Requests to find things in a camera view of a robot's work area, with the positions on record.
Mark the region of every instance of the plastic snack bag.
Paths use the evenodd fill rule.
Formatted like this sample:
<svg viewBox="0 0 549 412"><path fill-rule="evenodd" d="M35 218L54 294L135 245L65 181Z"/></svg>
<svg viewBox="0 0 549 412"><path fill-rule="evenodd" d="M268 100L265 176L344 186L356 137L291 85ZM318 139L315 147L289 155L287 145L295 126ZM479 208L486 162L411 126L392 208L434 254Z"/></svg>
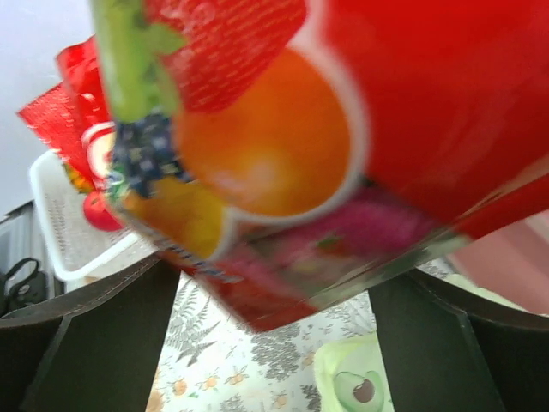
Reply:
<svg viewBox="0 0 549 412"><path fill-rule="evenodd" d="M549 6L91 5L113 208L256 330L549 207Z"/></svg>

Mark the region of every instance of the orange fruit image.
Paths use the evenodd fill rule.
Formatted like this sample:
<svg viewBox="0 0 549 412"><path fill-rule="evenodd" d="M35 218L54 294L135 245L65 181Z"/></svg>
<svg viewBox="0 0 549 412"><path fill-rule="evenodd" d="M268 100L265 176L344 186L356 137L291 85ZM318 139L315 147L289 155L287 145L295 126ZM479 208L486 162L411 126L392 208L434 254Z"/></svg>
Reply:
<svg viewBox="0 0 549 412"><path fill-rule="evenodd" d="M182 183L173 177L156 182L155 190L150 199L130 191L125 209L185 250L208 258L224 234L223 202L200 183Z"/></svg>
<svg viewBox="0 0 549 412"><path fill-rule="evenodd" d="M227 109L179 113L174 136L201 182L231 205L268 217L300 215L330 199L351 152L330 85L290 49Z"/></svg>

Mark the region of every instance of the red tomato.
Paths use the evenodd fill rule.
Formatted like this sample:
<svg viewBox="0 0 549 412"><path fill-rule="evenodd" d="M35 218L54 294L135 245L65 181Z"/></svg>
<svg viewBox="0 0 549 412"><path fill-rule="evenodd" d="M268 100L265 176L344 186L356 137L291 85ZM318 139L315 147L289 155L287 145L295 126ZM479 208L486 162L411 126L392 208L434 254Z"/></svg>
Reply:
<svg viewBox="0 0 549 412"><path fill-rule="evenodd" d="M87 195L83 207L84 216L96 229L114 232L123 227L109 211L105 197L100 191L92 191Z"/></svg>

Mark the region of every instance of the yellow fruit image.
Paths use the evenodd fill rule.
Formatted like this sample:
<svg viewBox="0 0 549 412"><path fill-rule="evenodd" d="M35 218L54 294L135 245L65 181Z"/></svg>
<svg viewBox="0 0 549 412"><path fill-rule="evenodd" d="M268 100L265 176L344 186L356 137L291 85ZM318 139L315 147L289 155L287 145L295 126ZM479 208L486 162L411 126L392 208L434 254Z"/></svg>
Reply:
<svg viewBox="0 0 549 412"><path fill-rule="evenodd" d="M224 203L198 182L166 177L155 184L151 199L131 191L124 199L126 210L186 251L209 258L224 235Z"/></svg>

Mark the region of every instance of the green fruit image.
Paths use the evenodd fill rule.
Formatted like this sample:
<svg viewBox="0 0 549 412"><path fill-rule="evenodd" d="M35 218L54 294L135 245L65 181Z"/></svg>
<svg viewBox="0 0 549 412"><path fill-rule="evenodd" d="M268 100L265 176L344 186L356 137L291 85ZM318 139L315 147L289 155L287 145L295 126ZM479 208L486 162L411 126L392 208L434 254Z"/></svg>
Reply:
<svg viewBox="0 0 549 412"><path fill-rule="evenodd" d="M379 373L365 376L340 372L334 377L335 395L346 412L382 412L385 394Z"/></svg>

